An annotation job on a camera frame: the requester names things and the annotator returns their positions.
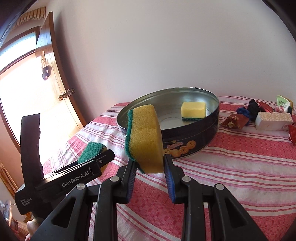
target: triangular cutout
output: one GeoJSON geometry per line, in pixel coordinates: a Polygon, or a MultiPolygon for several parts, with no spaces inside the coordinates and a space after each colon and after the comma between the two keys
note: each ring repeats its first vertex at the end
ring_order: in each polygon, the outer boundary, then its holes
{"type": "Polygon", "coordinates": [[[63,209],[52,219],[52,224],[66,228],[69,225],[70,217],[74,208],[75,198],[71,198],[63,209]]]}
{"type": "Polygon", "coordinates": [[[244,217],[240,214],[240,212],[228,198],[225,199],[225,204],[229,215],[230,225],[232,228],[235,229],[247,224],[247,221],[244,219],[244,217]]]}

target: striped tablecloth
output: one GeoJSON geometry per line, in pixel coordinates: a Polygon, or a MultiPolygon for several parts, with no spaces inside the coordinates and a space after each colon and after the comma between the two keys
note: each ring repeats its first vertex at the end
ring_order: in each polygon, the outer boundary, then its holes
{"type": "MultiPolygon", "coordinates": [[[[236,109],[248,105],[248,98],[223,96],[219,123],[236,109]]],[[[272,107],[275,103],[266,102],[272,107]]],[[[99,184],[126,165],[124,137],[116,116],[128,103],[113,106],[80,130],[56,155],[44,164],[44,172],[76,161],[90,142],[112,149],[115,160],[88,185],[99,184]]],[[[269,240],[277,241],[296,217],[296,147],[287,131],[259,131],[254,123],[242,131],[220,127],[212,142],[202,151],[174,161],[184,173],[199,183],[223,183],[238,199],[269,240]]],[[[94,226],[91,216],[90,240],[94,226]]],[[[210,240],[208,209],[205,206],[207,240],[210,240]]],[[[183,205],[173,205],[168,197],[164,174],[137,173],[129,204],[117,206],[118,237],[130,240],[180,240],[183,205]]]]}

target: small white box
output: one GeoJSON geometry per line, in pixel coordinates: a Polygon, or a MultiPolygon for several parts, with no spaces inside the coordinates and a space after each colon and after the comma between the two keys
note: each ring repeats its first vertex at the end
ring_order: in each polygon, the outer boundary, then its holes
{"type": "Polygon", "coordinates": [[[257,130],[287,130],[294,121],[289,113],[259,112],[255,120],[257,130]]]}

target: cookie illustration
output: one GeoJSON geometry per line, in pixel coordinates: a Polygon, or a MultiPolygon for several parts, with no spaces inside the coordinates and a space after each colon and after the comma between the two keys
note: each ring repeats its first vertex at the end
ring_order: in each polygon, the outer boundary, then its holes
{"type": "Polygon", "coordinates": [[[186,154],[187,152],[189,152],[189,149],[187,146],[181,146],[179,151],[181,154],[186,154]]]}
{"type": "Polygon", "coordinates": [[[170,151],[170,154],[173,156],[173,157],[180,157],[181,156],[181,153],[178,149],[172,149],[170,151]]]}
{"type": "Polygon", "coordinates": [[[163,151],[164,151],[165,154],[170,154],[171,149],[166,148],[166,149],[164,149],[163,151]]]}
{"type": "Polygon", "coordinates": [[[189,142],[187,142],[186,146],[187,146],[187,148],[189,150],[193,149],[196,146],[196,142],[195,141],[189,141],[189,142]]]}

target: cookie tin logo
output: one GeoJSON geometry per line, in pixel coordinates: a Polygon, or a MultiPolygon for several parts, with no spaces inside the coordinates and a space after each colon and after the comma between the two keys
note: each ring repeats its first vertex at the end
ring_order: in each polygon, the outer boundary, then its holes
{"type": "Polygon", "coordinates": [[[175,143],[175,144],[172,144],[172,145],[167,145],[167,148],[169,149],[174,149],[175,147],[177,146],[182,146],[183,145],[183,142],[176,142],[176,141],[172,141],[172,143],[175,143]]]}

